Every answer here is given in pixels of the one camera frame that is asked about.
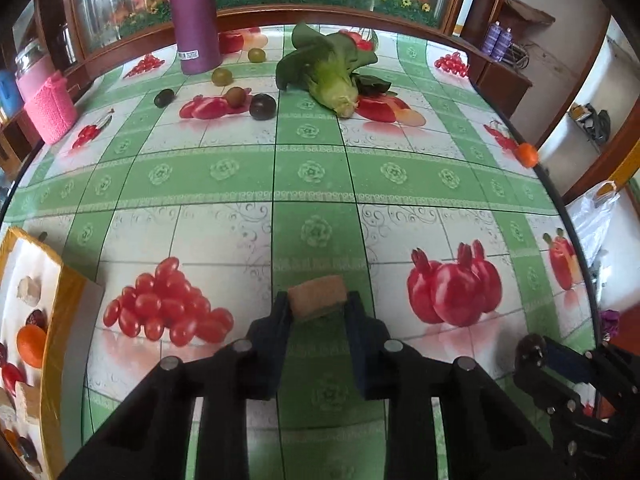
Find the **orange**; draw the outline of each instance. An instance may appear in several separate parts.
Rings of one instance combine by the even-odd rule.
[[[525,168],[533,168],[538,163],[538,150],[526,142],[513,150],[513,155]]]
[[[47,333],[37,325],[25,325],[18,330],[15,345],[22,360],[34,368],[42,368],[42,356]]]
[[[20,447],[18,446],[17,435],[11,430],[4,430],[2,434],[4,434],[4,438],[9,443],[9,446],[11,446],[11,449],[14,450],[14,453],[17,456],[22,456],[22,452],[20,451]]]

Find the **white plastic bag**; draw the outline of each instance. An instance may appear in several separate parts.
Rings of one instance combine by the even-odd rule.
[[[604,189],[605,192],[598,195],[599,190],[607,184],[610,189]],[[618,197],[615,182],[606,180],[593,186],[566,207],[589,267],[607,236]]]

